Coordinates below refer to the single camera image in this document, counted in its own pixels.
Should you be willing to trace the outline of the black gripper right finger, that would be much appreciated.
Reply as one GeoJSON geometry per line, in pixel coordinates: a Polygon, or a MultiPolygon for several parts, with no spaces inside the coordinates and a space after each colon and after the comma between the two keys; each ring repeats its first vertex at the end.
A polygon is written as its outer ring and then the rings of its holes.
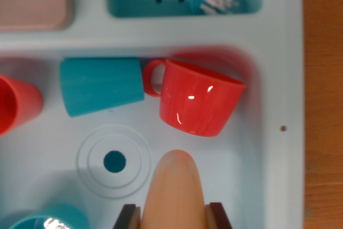
{"type": "Polygon", "coordinates": [[[211,202],[206,205],[206,219],[207,219],[207,228],[217,228],[217,229],[232,229],[231,223],[228,219],[228,216],[224,210],[222,203],[220,202],[211,202]]]}

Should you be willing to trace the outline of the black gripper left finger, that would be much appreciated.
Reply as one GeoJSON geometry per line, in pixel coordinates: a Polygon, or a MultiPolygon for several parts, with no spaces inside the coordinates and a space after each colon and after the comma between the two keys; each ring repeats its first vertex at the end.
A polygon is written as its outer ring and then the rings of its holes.
{"type": "Polygon", "coordinates": [[[123,205],[113,229],[139,229],[141,208],[135,204],[123,205]]]}

